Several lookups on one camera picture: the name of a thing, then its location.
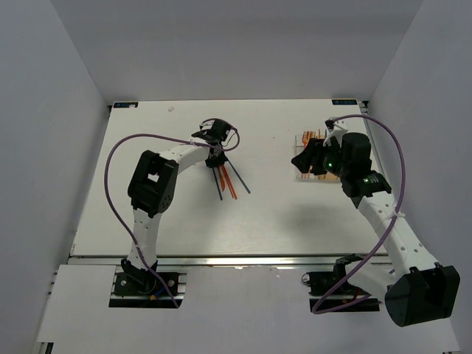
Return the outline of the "teal plastic chopstick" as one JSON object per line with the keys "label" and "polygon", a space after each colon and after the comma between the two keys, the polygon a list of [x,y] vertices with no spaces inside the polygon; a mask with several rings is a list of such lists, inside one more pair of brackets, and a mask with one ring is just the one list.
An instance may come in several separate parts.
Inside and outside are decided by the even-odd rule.
{"label": "teal plastic chopstick", "polygon": [[233,163],[228,159],[227,160],[229,166],[233,169],[235,175],[237,176],[237,178],[239,179],[240,183],[243,185],[245,191],[248,193],[248,194],[251,194],[251,190],[249,189],[247,183],[243,180],[241,174],[239,174],[239,172],[237,171],[236,167],[233,165]]}
{"label": "teal plastic chopstick", "polygon": [[222,187],[221,187],[218,171],[217,171],[216,168],[213,168],[212,172],[213,172],[213,176],[214,176],[214,179],[215,179],[219,199],[222,201],[223,200],[223,194],[222,194]]}

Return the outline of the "red-orange plastic chopstick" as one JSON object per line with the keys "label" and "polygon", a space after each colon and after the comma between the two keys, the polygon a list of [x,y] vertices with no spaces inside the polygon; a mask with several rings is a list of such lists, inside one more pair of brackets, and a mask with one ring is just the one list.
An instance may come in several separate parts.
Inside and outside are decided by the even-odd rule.
{"label": "red-orange plastic chopstick", "polygon": [[228,185],[229,185],[227,188],[229,189],[229,192],[230,192],[232,198],[235,199],[235,200],[237,200],[237,194],[236,194],[236,192],[235,192],[235,189],[234,189],[234,186],[233,186],[233,184],[232,184],[232,181],[231,181],[231,179],[230,179],[230,177],[229,177],[229,174],[228,174],[228,172],[227,172],[225,166],[224,166],[224,168],[225,168],[226,178],[227,178]]}
{"label": "red-orange plastic chopstick", "polygon": [[226,178],[226,172],[224,166],[218,167],[218,175],[221,183],[221,190],[224,191],[228,187],[228,181]]}

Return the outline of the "red-orange plastic fork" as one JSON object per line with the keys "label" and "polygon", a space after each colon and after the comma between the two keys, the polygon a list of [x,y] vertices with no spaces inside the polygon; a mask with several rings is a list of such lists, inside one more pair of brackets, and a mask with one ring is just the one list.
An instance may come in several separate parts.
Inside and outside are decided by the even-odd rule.
{"label": "red-orange plastic fork", "polygon": [[310,140],[310,131],[305,131],[302,135],[302,144],[304,148],[309,143],[309,140]]}

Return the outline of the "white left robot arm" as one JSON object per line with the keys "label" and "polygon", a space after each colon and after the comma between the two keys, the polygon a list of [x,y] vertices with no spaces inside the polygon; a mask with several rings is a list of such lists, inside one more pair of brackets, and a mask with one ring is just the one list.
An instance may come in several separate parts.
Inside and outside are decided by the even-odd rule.
{"label": "white left robot arm", "polygon": [[[233,136],[237,144],[228,147],[227,143]],[[149,294],[156,282],[162,280],[156,271],[156,242],[162,216],[173,202],[178,175],[203,162],[213,173],[218,196],[222,198],[223,192],[228,190],[236,199],[237,193],[226,169],[232,163],[226,153],[238,147],[240,134],[229,122],[210,118],[205,119],[198,131],[186,140],[137,133],[125,137],[120,143],[137,138],[177,144],[161,153],[146,150],[141,154],[127,189],[133,210],[133,226],[129,227],[118,217],[132,239],[131,251],[121,261],[122,270],[131,278],[130,284],[139,294]]]}

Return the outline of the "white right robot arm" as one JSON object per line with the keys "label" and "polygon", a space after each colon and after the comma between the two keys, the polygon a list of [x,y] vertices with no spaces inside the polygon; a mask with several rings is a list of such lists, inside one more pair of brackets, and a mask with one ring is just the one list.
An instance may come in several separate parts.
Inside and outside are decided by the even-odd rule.
{"label": "white right robot arm", "polygon": [[365,257],[356,254],[337,260],[333,286],[312,311],[336,291],[356,288],[381,300],[391,320],[406,327],[451,316],[460,276],[452,265],[443,266],[429,253],[400,213],[400,198],[379,172],[372,169],[371,144],[363,133],[330,134],[316,163],[339,177],[355,208],[379,237]]}

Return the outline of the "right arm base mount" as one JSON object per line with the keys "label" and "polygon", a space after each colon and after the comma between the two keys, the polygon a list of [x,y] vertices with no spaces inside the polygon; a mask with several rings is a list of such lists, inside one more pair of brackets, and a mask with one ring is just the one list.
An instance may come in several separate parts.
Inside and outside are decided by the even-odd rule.
{"label": "right arm base mount", "polygon": [[[333,271],[312,271],[306,272],[301,276],[301,282],[309,289],[309,304],[312,308],[316,302],[324,295],[333,285],[337,283]],[[343,284],[334,291],[323,303],[318,307],[318,311],[327,310],[332,307],[346,305],[349,302],[366,296],[367,292],[355,287],[349,283]],[[339,313],[367,313],[378,312],[380,310],[380,302],[376,298],[359,302],[348,308],[338,310]]]}

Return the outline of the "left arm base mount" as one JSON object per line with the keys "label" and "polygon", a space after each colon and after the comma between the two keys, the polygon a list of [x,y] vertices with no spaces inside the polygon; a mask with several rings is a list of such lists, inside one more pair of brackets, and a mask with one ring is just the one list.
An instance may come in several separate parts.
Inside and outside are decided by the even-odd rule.
{"label": "left arm base mount", "polygon": [[108,306],[110,308],[177,309],[184,298],[187,274],[159,272],[166,282],[177,305],[174,304],[162,283],[151,276],[149,285],[142,285],[126,275],[116,272]]}

